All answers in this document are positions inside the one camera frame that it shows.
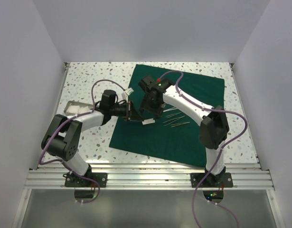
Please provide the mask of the white strip packet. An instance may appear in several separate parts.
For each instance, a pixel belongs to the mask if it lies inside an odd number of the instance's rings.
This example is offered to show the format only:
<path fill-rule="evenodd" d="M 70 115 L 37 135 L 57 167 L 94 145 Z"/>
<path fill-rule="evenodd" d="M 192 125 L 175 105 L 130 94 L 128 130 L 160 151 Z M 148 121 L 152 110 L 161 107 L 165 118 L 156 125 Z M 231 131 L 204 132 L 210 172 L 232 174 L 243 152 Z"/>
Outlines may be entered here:
<path fill-rule="evenodd" d="M 155 120 L 153 118 L 142 121 L 143 125 L 154 124 L 154 123 L 155 123 Z"/>

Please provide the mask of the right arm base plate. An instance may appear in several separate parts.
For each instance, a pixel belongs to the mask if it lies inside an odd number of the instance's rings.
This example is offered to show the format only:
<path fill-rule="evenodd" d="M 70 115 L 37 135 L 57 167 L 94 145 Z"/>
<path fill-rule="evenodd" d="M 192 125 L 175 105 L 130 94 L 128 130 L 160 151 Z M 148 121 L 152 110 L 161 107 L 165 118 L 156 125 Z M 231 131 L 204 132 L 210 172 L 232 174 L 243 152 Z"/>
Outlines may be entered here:
<path fill-rule="evenodd" d="M 195 188 L 203 179 L 205 173 L 191 173 L 191 186 Z M 226 172 L 219 175 L 209 174 L 206 179 L 200 184 L 201 188 L 232 188 L 234 186 L 231 173 Z"/>

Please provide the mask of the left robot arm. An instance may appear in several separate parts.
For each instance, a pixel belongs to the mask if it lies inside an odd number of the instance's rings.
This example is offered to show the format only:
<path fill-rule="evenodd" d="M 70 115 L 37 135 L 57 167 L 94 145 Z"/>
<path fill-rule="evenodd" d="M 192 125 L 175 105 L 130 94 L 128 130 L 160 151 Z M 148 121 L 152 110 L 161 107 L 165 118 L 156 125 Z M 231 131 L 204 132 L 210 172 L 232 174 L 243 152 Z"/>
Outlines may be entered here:
<path fill-rule="evenodd" d="M 117 102 L 114 90 L 104 90 L 101 100 L 94 104 L 92 110 L 73 116 L 56 114 L 42 140 L 42 152 L 38 163 L 48 164 L 49 162 L 43 162 L 42 159 L 45 153 L 49 153 L 56 157 L 53 162 L 62 163 L 76 175 L 75 180 L 81 186 L 90 185 L 93 180 L 90 165 L 77 152 L 80 134 L 93 127 L 105 125 L 113 116 L 126 121 L 142 122 L 142 116 L 129 100 L 132 92 L 132 88 L 125 89 L 122 93 L 124 100 Z"/>

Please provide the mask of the white gauze pad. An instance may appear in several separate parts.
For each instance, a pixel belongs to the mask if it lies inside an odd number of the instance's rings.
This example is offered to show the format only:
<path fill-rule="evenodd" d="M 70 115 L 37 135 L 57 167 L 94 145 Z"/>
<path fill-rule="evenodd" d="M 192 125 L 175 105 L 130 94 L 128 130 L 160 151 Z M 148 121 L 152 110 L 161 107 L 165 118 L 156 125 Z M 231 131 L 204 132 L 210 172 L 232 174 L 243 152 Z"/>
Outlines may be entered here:
<path fill-rule="evenodd" d="M 90 109 L 89 109 L 88 106 L 86 106 L 86 107 L 80 107 L 78 109 L 78 114 L 83 114 L 83 113 L 87 113 L 87 112 L 90 112 Z"/>
<path fill-rule="evenodd" d="M 77 114 L 79 108 L 80 107 L 78 105 L 71 105 L 67 108 L 66 112 L 70 114 Z"/>

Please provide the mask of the long tweezers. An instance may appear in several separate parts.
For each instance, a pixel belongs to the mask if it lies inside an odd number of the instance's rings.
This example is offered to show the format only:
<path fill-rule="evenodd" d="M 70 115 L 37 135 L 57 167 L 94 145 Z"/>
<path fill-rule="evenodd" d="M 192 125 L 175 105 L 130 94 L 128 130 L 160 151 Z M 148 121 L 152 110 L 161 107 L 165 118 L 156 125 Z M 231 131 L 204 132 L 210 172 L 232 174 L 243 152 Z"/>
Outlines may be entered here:
<path fill-rule="evenodd" d="M 176 121 L 179 121 L 180 119 L 184 118 L 185 116 L 181 116 L 181 117 L 178 117 L 178 118 L 174 118 L 172 120 L 169 120 L 169 121 L 165 121 L 163 122 L 164 123 L 164 126 L 168 126 L 168 125 L 172 125 L 174 124 Z"/>
<path fill-rule="evenodd" d="M 172 124 L 171 125 L 171 128 L 173 127 L 178 127 L 178 126 L 182 126 L 182 125 L 186 125 L 186 124 L 189 124 L 190 122 L 184 122 L 184 123 L 177 123 L 177 124 Z"/>

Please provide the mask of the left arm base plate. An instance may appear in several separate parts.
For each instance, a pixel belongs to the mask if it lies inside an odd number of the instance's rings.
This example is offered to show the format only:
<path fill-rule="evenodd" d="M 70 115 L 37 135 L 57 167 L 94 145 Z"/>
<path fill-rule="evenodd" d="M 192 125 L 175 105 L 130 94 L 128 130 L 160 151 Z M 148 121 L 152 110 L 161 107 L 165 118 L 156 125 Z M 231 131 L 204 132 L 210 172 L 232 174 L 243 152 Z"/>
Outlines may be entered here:
<path fill-rule="evenodd" d="M 69 172 L 65 173 L 63 174 L 63 177 L 65 178 L 65 187 L 73 187 L 73 188 L 95 187 L 94 182 L 77 177 L 73 173 L 72 174 L 70 174 Z M 97 173 L 91 173 L 88 178 L 95 180 L 99 184 L 100 188 L 105 188 L 107 180 L 108 180 L 107 177 L 108 177 L 107 173 L 97 172 Z"/>

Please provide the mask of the short tweezers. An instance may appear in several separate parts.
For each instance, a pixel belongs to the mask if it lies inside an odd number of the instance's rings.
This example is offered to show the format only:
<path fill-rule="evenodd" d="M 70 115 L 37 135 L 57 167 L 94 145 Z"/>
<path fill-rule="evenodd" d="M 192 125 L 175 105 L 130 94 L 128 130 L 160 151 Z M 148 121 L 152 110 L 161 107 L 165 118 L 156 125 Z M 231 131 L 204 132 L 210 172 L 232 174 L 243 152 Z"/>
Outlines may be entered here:
<path fill-rule="evenodd" d="M 178 115 L 178 114 L 181 114 L 181 112 L 167 115 L 166 118 L 171 118 L 171 117 L 174 117 L 174 116 L 176 116 L 176 115 Z"/>

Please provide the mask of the silver hemostat forceps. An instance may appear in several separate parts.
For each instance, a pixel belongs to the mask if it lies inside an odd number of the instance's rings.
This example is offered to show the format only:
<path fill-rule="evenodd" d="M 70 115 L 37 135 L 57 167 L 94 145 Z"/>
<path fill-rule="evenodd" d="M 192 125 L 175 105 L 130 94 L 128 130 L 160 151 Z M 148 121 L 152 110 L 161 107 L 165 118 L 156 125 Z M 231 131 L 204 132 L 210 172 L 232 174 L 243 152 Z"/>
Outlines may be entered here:
<path fill-rule="evenodd" d="M 173 110 L 176 110 L 176 109 L 177 108 L 173 107 L 173 108 L 165 109 L 163 112 L 173 111 Z"/>

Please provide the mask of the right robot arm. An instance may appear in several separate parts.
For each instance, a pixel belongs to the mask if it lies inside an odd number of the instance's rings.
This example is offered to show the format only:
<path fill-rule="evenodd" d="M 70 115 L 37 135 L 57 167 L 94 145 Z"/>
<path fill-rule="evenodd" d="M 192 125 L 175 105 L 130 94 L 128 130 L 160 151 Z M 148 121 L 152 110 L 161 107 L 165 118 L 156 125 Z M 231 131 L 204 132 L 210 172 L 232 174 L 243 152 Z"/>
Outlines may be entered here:
<path fill-rule="evenodd" d="M 169 79 L 146 76 L 138 83 L 145 93 L 139 111 L 148 112 L 155 119 L 162 116 L 166 105 L 171 105 L 190 117 L 199 126 L 199 141 L 206 150 L 206 183 L 217 186 L 222 181 L 226 167 L 222 158 L 222 146 L 227 139 L 229 125 L 222 106 L 212 107 L 188 95 Z"/>

